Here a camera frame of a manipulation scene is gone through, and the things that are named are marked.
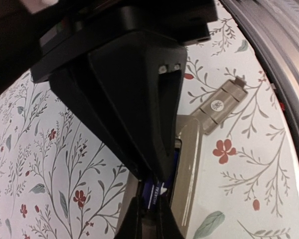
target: red flower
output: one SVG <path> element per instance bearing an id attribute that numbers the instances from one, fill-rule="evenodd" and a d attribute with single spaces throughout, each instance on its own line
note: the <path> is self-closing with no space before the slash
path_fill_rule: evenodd
<path id="1" fill-rule="evenodd" d="M 86 197 L 84 196 L 84 192 L 82 190 L 76 190 L 75 197 L 73 198 L 74 202 L 78 203 L 79 208 L 83 207 L 83 203 L 85 202 Z"/>
<path id="2" fill-rule="evenodd" d="M 55 138 L 55 134 L 56 134 L 56 131 L 54 129 L 51 130 L 51 133 L 49 134 L 49 139 L 50 141 L 53 140 Z"/>
<path id="3" fill-rule="evenodd" d="M 236 148 L 231 148 L 231 146 L 231 141 L 229 139 L 226 139 L 224 142 L 221 140 L 217 141 L 216 149 L 214 149 L 213 154 L 220 157 L 220 164 L 227 163 L 228 156 L 236 154 Z"/>
<path id="4" fill-rule="evenodd" d="M 193 76 L 192 74 L 188 74 L 188 73 L 185 73 L 184 77 L 185 77 L 185 79 L 187 79 L 187 80 L 192 80 L 192 79 L 194 79 L 194 76 Z"/>
<path id="5" fill-rule="evenodd" d="M 260 209 L 260 203 L 259 203 L 259 201 L 257 199 L 254 200 L 253 207 L 254 207 L 255 211 L 259 211 L 259 209 Z"/>
<path id="6" fill-rule="evenodd" d="M 26 205 L 25 204 L 21 205 L 20 212 L 22 213 L 23 218 L 25 218 L 25 215 L 28 213 L 28 211 L 26 210 Z"/>

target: gray-green leaf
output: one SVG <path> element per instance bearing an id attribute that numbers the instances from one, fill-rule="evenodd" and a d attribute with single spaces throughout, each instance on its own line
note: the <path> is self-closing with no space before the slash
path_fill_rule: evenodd
<path id="1" fill-rule="evenodd" d="M 265 232 L 266 232 L 265 230 L 256 231 L 256 232 L 255 232 L 255 235 L 264 234 Z"/>
<path id="2" fill-rule="evenodd" d="M 248 41 L 246 39 L 242 40 L 241 42 L 241 46 L 237 49 L 237 52 L 243 52 L 243 51 L 246 51 L 248 49 Z"/>
<path id="3" fill-rule="evenodd" d="M 35 194 L 38 193 L 45 193 L 45 188 L 44 185 L 42 183 L 38 183 L 37 185 L 35 185 L 29 192 L 33 192 Z"/>
<path id="4" fill-rule="evenodd" d="M 36 94 L 36 96 L 33 98 L 33 101 L 32 101 L 32 105 L 33 105 L 33 103 L 35 102 L 35 100 L 39 97 L 39 95 L 42 93 L 42 91 L 41 92 L 39 92 L 38 94 Z"/>
<path id="5" fill-rule="evenodd" d="M 8 228 L 8 230 L 9 230 L 9 233 L 10 233 L 10 238 L 11 238 L 11 236 L 12 236 L 12 231 L 11 231 L 11 225 L 10 225 L 10 221 L 9 221 L 9 219 L 8 219 L 8 218 L 5 220 L 5 225 L 6 225 L 6 227 L 7 227 L 7 228 Z"/>
<path id="6" fill-rule="evenodd" d="M 8 147 L 8 149 L 9 149 L 9 152 L 10 152 L 10 149 L 11 149 L 11 134 L 9 135 L 9 137 L 6 139 L 6 141 L 5 141 L 5 144 L 6 144 L 6 146 Z"/>
<path id="7" fill-rule="evenodd" d="M 104 190 L 105 190 L 104 183 L 103 183 L 101 180 L 99 180 L 98 182 L 99 182 L 99 184 L 100 184 L 101 188 L 102 188 L 102 189 L 103 189 L 103 191 L 104 191 Z"/>
<path id="8" fill-rule="evenodd" d="M 250 114 L 250 115 L 246 115 L 246 116 L 242 116 L 242 117 L 241 117 L 241 120 L 246 120 L 246 119 L 248 119 L 250 116 L 251 116 L 251 114 Z"/>
<path id="9" fill-rule="evenodd" d="M 60 204 L 63 209 L 64 216 L 67 219 L 68 218 L 68 207 L 66 206 L 65 196 L 61 191 L 59 191 L 59 193 L 60 193 Z"/>
<path id="10" fill-rule="evenodd" d="M 36 135 L 38 134 L 39 123 L 40 123 L 40 121 L 38 121 L 38 123 L 37 123 L 36 126 L 35 126 L 35 129 L 34 129 L 34 136 L 36 136 Z"/>
<path id="11" fill-rule="evenodd" d="M 22 106 L 18 106 L 17 109 L 18 109 L 18 114 L 19 115 L 22 114 L 24 108 Z"/>
<path id="12" fill-rule="evenodd" d="M 213 233 L 225 220 L 225 215 L 220 212 L 209 214 L 203 221 L 202 225 L 195 232 L 193 239 L 205 238 Z"/>
<path id="13" fill-rule="evenodd" d="M 261 116 L 262 117 L 264 117 L 264 118 L 269 118 L 269 116 L 268 115 L 266 115 L 263 111 L 261 111 L 260 109 L 259 109 L 259 113 L 261 114 Z"/>

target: blue leaf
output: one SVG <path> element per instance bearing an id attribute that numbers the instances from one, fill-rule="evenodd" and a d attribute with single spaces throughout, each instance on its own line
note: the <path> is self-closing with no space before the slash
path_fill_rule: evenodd
<path id="1" fill-rule="evenodd" d="M 18 106 L 17 109 L 18 109 L 18 114 L 19 115 L 22 114 L 24 108 L 22 106 Z"/>
<path id="2" fill-rule="evenodd" d="M 209 214 L 194 235 L 194 239 L 205 238 L 213 233 L 225 220 L 225 215 L 220 212 Z"/>
<path id="3" fill-rule="evenodd" d="M 68 218 L 68 208 L 66 206 L 65 196 L 61 191 L 59 191 L 59 193 L 60 193 L 60 204 L 63 209 L 64 216 L 67 219 Z"/>
<path id="4" fill-rule="evenodd" d="M 6 219 L 6 220 L 5 220 L 5 225 L 6 225 L 6 227 L 7 227 L 8 230 L 9 230 L 10 238 L 11 238 L 11 236 L 12 236 L 12 231 L 11 231 L 11 224 L 10 224 L 9 219 Z"/>
<path id="5" fill-rule="evenodd" d="M 248 49 L 248 41 L 246 39 L 242 40 L 241 42 L 241 46 L 237 49 L 237 52 L 243 52 L 243 51 L 246 51 Z"/>
<path id="6" fill-rule="evenodd" d="M 34 129 L 34 136 L 36 136 L 38 134 L 38 126 L 39 126 L 39 123 L 40 121 L 38 121 L 38 123 L 36 124 L 35 126 L 35 129 Z"/>
<path id="7" fill-rule="evenodd" d="M 6 139 L 6 141 L 5 141 L 5 144 L 6 144 L 6 146 L 8 147 L 8 149 L 9 149 L 9 152 L 10 152 L 10 149 L 11 149 L 11 134 L 9 135 L 9 137 Z"/>
<path id="8" fill-rule="evenodd" d="M 45 193 L 45 187 L 42 183 L 38 183 L 29 192 L 33 192 L 35 194 Z"/>

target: floral wallpaper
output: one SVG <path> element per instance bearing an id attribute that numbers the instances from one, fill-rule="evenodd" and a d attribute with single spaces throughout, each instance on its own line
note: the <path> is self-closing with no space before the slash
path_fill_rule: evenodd
<path id="1" fill-rule="evenodd" d="M 188 47 L 179 114 L 190 114 L 226 80 L 247 98 L 202 140 L 189 239 L 299 239 L 299 163 L 284 105 L 232 16 L 217 1 L 211 41 Z"/>
<path id="2" fill-rule="evenodd" d="M 203 137 L 188 239 L 299 239 L 299 165 L 254 50 L 217 3 L 211 40 L 188 47 L 178 113 L 226 80 L 247 98 Z M 0 96 L 0 239 L 114 237 L 128 171 L 30 72 Z"/>
<path id="3" fill-rule="evenodd" d="M 127 173 L 48 83 L 0 97 L 0 239 L 113 238 Z"/>

